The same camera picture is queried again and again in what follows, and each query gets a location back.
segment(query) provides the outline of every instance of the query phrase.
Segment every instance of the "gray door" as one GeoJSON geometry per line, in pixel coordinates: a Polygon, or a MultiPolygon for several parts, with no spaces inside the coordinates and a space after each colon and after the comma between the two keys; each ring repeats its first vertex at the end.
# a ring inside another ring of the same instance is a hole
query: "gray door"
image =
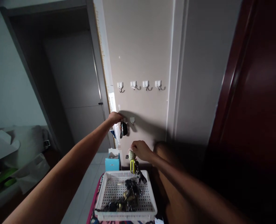
{"type": "MultiPolygon", "coordinates": [[[[90,33],[44,40],[46,54],[75,143],[104,121],[90,33]]],[[[99,152],[107,152],[108,136],[99,152]]]]}

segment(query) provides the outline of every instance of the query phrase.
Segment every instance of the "dark red wooden door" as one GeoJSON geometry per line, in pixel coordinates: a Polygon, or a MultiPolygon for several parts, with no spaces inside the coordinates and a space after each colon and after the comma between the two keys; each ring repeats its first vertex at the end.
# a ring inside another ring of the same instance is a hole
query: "dark red wooden door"
{"type": "Polygon", "coordinates": [[[257,222],[276,223],[276,0],[253,12],[205,179],[257,222]]]}

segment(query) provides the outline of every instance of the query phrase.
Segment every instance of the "door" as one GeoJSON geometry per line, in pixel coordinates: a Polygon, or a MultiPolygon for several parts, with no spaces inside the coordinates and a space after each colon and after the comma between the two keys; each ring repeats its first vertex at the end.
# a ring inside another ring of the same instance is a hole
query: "door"
{"type": "MultiPolygon", "coordinates": [[[[248,22],[241,67],[233,79],[237,84],[217,141],[211,137],[204,173],[252,219],[276,223],[276,0],[256,1],[248,22]]],[[[220,99],[216,117],[221,107],[220,99]]]]}
{"type": "MultiPolygon", "coordinates": [[[[89,31],[48,38],[44,46],[75,143],[104,120],[89,31]]],[[[99,152],[107,152],[108,136],[99,152]]]]}

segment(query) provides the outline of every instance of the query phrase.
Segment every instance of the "hand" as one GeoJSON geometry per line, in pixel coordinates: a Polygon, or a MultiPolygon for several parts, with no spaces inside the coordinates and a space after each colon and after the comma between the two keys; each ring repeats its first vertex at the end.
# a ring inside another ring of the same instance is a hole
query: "hand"
{"type": "Polygon", "coordinates": [[[156,155],[150,150],[145,141],[133,141],[131,149],[141,160],[147,162],[150,162],[151,159],[156,155]]]}
{"type": "Polygon", "coordinates": [[[109,114],[108,120],[112,123],[112,124],[117,124],[118,122],[121,122],[123,120],[123,117],[121,114],[116,113],[116,112],[112,112],[109,114]]]}

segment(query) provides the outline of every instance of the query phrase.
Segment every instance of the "keychain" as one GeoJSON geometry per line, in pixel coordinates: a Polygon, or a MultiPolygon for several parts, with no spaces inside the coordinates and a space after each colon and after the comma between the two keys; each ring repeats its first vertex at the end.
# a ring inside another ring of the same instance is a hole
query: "keychain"
{"type": "Polygon", "coordinates": [[[136,154],[131,149],[129,149],[128,150],[128,155],[129,155],[129,160],[130,160],[130,171],[131,171],[131,173],[133,173],[137,176],[137,178],[139,179],[138,183],[140,183],[142,181],[144,184],[146,184],[147,180],[143,176],[142,172],[139,169],[139,162],[136,159],[137,158],[136,154]]]}
{"type": "Polygon", "coordinates": [[[128,127],[127,124],[125,122],[121,122],[119,125],[119,130],[120,130],[120,136],[119,138],[122,138],[123,136],[128,134],[128,127]]]}
{"type": "Polygon", "coordinates": [[[130,171],[131,171],[131,173],[135,174],[135,172],[136,172],[136,169],[135,169],[136,154],[131,149],[129,149],[128,155],[129,155],[129,161],[130,161],[130,171]]]}

